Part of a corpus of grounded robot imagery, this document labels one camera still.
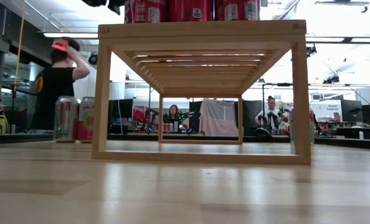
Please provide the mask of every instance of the drink can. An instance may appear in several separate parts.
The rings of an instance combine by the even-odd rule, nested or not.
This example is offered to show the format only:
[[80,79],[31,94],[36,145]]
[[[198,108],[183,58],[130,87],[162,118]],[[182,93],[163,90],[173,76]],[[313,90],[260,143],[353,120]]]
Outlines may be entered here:
[[126,24],[166,22],[167,0],[125,0]]
[[178,121],[174,121],[174,132],[178,132]]
[[212,20],[213,0],[171,0],[171,22],[198,22]]
[[78,109],[81,100],[72,96],[61,96],[55,104],[54,140],[75,142],[78,130]]
[[95,97],[84,97],[78,116],[78,140],[80,142],[92,142],[94,112]]
[[16,133],[16,124],[12,124],[11,125],[11,134],[15,134]]
[[218,0],[217,21],[260,20],[260,0]]

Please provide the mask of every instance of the black t-shirt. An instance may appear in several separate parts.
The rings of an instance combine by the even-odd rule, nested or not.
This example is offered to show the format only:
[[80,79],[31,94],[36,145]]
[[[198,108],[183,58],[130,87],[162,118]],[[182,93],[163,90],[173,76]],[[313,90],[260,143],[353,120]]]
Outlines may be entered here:
[[74,96],[74,68],[46,68],[36,78],[36,112],[32,129],[54,129],[55,103],[60,96]]

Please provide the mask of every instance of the ceiling light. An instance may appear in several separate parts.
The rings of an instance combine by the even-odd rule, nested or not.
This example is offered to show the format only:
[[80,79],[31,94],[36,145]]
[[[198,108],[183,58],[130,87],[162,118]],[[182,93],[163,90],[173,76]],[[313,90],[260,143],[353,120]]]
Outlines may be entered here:
[[367,43],[370,43],[370,38],[369,37],[353,38],[351,42],[367,42]]
[[65,32],[45,32],[44,36],[48,38],[61,38],[61,37],[70,37],[73,39],[98,39],[97,33],[65,33]]
[[305,37],[307,43],[327,43],[327,42],[342,42],[342,37]]

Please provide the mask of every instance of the red soda can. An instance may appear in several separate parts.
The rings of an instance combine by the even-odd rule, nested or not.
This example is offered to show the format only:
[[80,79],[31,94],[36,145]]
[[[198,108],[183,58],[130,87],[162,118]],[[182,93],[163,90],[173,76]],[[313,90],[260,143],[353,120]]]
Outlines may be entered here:
[[125,0],[124,23],[166,21],[167,0]]
[[212,20],[212,0],[171,0],[171,22],[199,22]]
[[260,0],[218,0],[217,21],[260,20]]

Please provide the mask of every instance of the fluorescent light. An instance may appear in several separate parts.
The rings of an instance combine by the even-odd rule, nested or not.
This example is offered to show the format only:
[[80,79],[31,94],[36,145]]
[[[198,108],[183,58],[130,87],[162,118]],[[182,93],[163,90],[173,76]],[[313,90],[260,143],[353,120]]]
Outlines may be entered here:
[[351,42],[369,42],[370,43],[370,38],[353,38]]
[[98,39],[97,33],[67,33],[67,32],[55,32],[55,33],[48,33],[45,32],[44,36],[48,38],[61,38],[61,37],[70,37],[73,39]]
[[12,90],[2,88],[2,89],[1,89],[1,92],[3,92],[3,93],[12,93]]
[[305,37],[307,42],[320,43],[320,42],[342,42],[342,37]]

